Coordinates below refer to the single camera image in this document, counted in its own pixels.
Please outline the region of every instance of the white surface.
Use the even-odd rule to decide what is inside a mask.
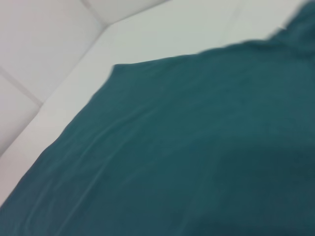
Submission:
[[[0,75],[0,156],[38,110],[37,105]]]
[[[102,29],[79,0],[1,0],[0,66],[43,102]]]
[[[88,2],[104,23],[112,24],[166,0],[83,0]]]
[[[273,21],[268,9],[276,1],[285,10]],[[245,15],[246,9],[256,11],[251,14],[260,24],[267,16],[268,29],[274,31],[300,0],[289,5],[287,0],[268,2],[267,9],[260,9],[261,0],[172,0],[112,25],[0,158],[0,203],[106,81],[113,64],[197,53],[225,42],[246,40],[248,35],[265,37],[270,32],[260,32],[254,20],[253,27],[246,26],[247,20],[252,20]]]

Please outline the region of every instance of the white wall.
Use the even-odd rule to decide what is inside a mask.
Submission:
[[[112,24],[167,0],[81,0],[91,7],[100,19]]]
[[[102,28],[79,0],[1,0],[0,66],[44,102]]]
[[[0,74],[0,155],[33,119],[38,108]]]
[[[0,1],[0,156],[103,29],[80,0]]]

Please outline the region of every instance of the green cloth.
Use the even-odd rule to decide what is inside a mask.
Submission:
[[[0,236],[205,235],[315,235],[315,3],[266,41],[116,65],[0,209]]]

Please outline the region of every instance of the teal fabric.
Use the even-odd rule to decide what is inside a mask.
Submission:
[[[116,65],[0,236],[314,236],[314,65],[315,3],[266,41]]]

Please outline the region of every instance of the teal shirt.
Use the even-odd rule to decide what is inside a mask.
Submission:
[[[0,209],[0,236],[205,235],[315,235],[315,3],[265,41],[116,65]]]

